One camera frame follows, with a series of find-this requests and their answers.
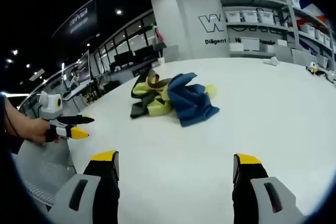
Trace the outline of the person's left hand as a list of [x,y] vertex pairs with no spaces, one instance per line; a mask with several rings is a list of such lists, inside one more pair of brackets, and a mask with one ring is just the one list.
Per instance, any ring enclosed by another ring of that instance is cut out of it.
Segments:
[[20,135],[26,140],[31,140],[37,144],[44,144],[47,142],[48,130],[50,130],[49,122],[41,118],[26,118],[23,122],[23,128]]

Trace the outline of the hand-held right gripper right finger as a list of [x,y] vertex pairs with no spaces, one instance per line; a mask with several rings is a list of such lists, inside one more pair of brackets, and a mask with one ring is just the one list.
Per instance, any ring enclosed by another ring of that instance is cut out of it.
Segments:
[[295,195],[247,154],[234,155],[232,201],[234,223],[303,223],[306,218]]

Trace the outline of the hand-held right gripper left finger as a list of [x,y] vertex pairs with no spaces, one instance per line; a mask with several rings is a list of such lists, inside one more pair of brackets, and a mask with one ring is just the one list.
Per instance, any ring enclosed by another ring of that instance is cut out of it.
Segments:
[[92,156],[85,171],[58,191],[48,218],[51,223],[118,223],[118,182],[119,152]]

